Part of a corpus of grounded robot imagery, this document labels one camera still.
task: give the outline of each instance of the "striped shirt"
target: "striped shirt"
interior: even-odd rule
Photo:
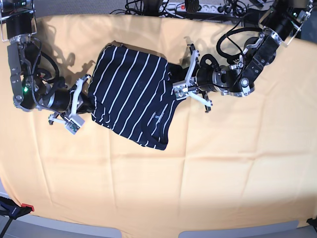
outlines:
[[[88,96],[92,119],[136,143],[164,150],[176,100],[167,60],[108,46],[97,60]]]

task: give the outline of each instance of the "red tag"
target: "red tag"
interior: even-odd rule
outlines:
[[[29,208],[31,208],[31,209],[32,209],[32,212],[34,212],[34,207],[33,207],[33,206],[31,206],[31,205],[28,205],[28,204],[24,204],[24,203],[22,203],[22,204],[21,204],[21,207],[29,207]]]

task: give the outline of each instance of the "yellow fabric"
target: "yellow fabric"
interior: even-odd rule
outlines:
[[[231,26],[133,16],[41,19],[38,37],[61,75],[92,73],[104,45],[123,42],[188,62],[187,43],[212,53]],[[249,37],[232,37],[243,45]],[[223,49],[236,53],[229,42]],[[280,48],[249,97],[210,93],[212,112],[194,100],[176,110],[165,151],[143,148],[85,115],[73,136],[49,126],[49,112],[12,103],[6,44],[1,52],[0,177],[34,215],[117,228],[124,238],[175,238],[300,220],[317,214],[317,46]]]

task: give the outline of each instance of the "robotic arm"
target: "robotic arm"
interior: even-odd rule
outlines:
[[[25,112],[33,109],[52,111],[54,114],[49,117],[49,123],[61,122],[75,134],[84,123],[78,114],[94,110],[81,92],[90,76],[85,75],[67,89],[56,63],[41,52],[41,41],[33,37],[37,33],[33,0],[0,0],[0,9],[2,40],[10,42],[7,50],[14,105]],[[7,39],[3,36],[4,24]],[[48,70],[39,68],[41,58],[54,67],[54,77]]]
[[[301,30],[304,22],[313,10],[312,0],[276,0],[259,22],[259,28],[241,28],[223,35],[217,43],[217,52],[229,63],[220,66],[212,55],[205,55],[198,61],[199,52],[190,46],[192,60],[184,81],[173,85],[178,100],[188,96],[198,99],[206,106],[206,113],[211,110],[208,92],[220,92],[222,95],[246,97],[255,90],[255,80],[266,65],[273,62],[280,45],[288,46]],[[286,38],[296,33],[286,43]],[[244,49],[236,45],[240,53],[229,55],[220,48],[224,39],[244,31],[256,31],[258,37],[245,42]]]

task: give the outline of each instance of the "garment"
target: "garment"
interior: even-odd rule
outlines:
[[[108,46],[97,60],[88,96],[92,119],[136,143],[164,150],[176,100],[166,59]]]

